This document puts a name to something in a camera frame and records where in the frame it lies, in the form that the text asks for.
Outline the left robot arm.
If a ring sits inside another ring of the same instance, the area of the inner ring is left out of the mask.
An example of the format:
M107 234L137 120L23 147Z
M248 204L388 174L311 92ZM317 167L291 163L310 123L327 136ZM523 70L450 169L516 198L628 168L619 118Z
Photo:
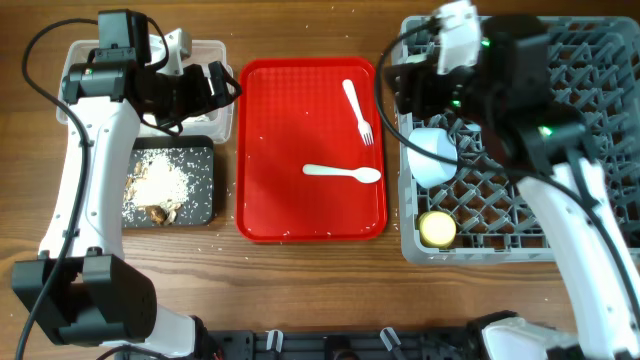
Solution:
M152 281L125 261L121 211L140 128L178 136L187 118L234 103L241 86L217 61L167 74L151 53L157 23L143 13L106 10L95 25L98 46L70 66L53 98L67 117L66 157L38 254L13 268L12 289L29 313L15 355L39 327L56 345L220 359L203 322L161 306Z

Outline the white plastic spoon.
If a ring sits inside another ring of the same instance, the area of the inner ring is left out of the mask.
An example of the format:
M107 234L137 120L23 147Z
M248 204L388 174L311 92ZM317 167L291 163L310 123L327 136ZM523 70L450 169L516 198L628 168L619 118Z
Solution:
M360 183L372 184L379 181L382 178L382 174L379 170L371 167L360 167L357 169L343 169L336 167L329 167L316 164L305 164L302 167L302 172L305 175L310 176L342 176L351 177Z

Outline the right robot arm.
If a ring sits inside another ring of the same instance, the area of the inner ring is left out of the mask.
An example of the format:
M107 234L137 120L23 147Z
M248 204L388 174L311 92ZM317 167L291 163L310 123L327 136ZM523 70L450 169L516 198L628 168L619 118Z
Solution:
M476 359L635 359L639 274L615 219L605 172L586 120L553 99L548 32L535 16L480 20L438 13L422 30L436 58L379 61L374 89L393 91L397 109L427 118L444 111L473 120L550 244L571 300L568 334L504 311L471 322Z

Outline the yellow cup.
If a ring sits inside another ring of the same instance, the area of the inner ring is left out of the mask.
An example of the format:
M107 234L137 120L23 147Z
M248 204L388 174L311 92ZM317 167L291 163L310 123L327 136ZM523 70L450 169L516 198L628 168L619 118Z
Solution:
M441 211L423 213L417 222L421 243L426 247L447 248L455 239L454 219Z

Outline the white plastic fork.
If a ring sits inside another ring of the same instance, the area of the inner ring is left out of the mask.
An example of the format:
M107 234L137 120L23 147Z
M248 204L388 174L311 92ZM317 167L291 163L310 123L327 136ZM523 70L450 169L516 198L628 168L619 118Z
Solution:
M374 137L371 125L364 119L360 103L358 100L357 92L353 82L350 79L344 79L342 81L343 91L349 101L349 104L354 112L357 121L357 128L363 143L366 146L374 144Z

